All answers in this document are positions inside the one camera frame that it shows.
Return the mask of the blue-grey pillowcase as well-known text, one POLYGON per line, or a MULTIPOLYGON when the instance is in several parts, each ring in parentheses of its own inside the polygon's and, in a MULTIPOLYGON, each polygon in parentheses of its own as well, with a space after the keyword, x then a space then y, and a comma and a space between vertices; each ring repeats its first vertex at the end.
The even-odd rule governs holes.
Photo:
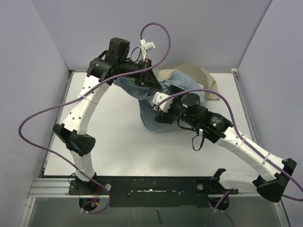
MULTIPOLYGON (((154 70, 153 73, 162 87, 161 92, 165 94, 169 93, 170 85, 175 85, 182 90, 204 88, 218 92, 218 86, 214 77, 202 67, 190 63, 166 64, 158 70, 154 70)), ((119 77, 114 80, 114 84, 138 100, 140 118, 146 129, 157 131, 168 126, 154 120, 158 114, 157 111, 152 109, 152 100, 156 90, 136 86, 127 77, 119 77)))

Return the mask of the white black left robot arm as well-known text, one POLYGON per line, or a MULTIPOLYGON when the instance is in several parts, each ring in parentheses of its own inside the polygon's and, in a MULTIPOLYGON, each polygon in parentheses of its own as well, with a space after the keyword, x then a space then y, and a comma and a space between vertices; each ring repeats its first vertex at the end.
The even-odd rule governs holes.
POLYGON ((128 58, 130 42, 121 38, 112 38, 108 50, 103 51, 90 62, 78 96, 79 101, 62 123, 53 126, 53 132, 72 154, 74 164, 78 167, 75 181, 85 194, 92 194, 97 186, 93 180, 96 173, 90 155, 96 140, 87 134, 87 127, 98 102, 113 82, 108 81, 99 87, 96 87, 97 84, 118 74, 131 73, 129 77, 134 80, 135 87, 162 90, 150 69, 152 62, 146 58, 146 53, 155 49, 155 45, 144 39, 140 40, 140 44, 139 60, 134 62, 128 58))

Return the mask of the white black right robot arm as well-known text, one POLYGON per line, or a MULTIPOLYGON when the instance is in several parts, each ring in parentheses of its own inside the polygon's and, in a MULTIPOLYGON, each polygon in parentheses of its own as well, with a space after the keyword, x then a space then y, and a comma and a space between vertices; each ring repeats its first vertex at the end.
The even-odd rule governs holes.
POLYGON ((253 169, 246 173, 218 169, 211 179, 211 189, 215 193, 230 189, 256 191, 271 202, 279 202, 284 197, 297 165, 293 159, 271 154, 241 133, 233 117, 228 120, 203 107, 197 88, 185 91, 170 86, 169 91, 168 95, 157 92, 152 99, 154 110, 159 111, 156 122, 184 122, 187 127, 180 126, 181 129, 193 131, 202 141, 209 140, 229 150, 253 169))

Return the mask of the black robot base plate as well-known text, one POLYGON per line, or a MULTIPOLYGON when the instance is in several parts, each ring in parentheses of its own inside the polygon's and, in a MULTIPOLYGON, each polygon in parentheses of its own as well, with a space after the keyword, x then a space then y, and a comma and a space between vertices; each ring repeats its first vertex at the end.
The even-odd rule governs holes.
POLYGON ((209 176, 94 176, 96 183, 69 181, 69 195, 95 213, 107 208, 214 207, 227 190, 209 176))

